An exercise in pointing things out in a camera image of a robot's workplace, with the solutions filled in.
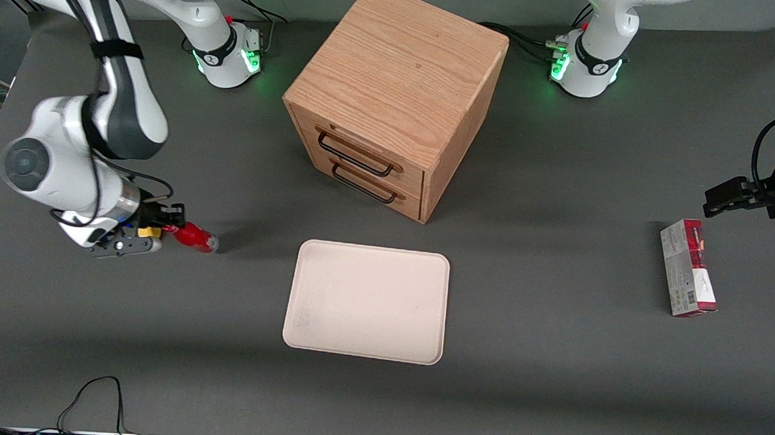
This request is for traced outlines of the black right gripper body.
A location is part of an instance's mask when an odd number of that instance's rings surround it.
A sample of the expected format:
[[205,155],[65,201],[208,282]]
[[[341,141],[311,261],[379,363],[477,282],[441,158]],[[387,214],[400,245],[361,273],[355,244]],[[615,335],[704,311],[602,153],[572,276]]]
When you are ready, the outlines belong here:
[[152,228],[152,217],[160,216],[160,208],[161,204],[158,202],[141,202],[130,217],[130,228],[137,232],[143,228]]

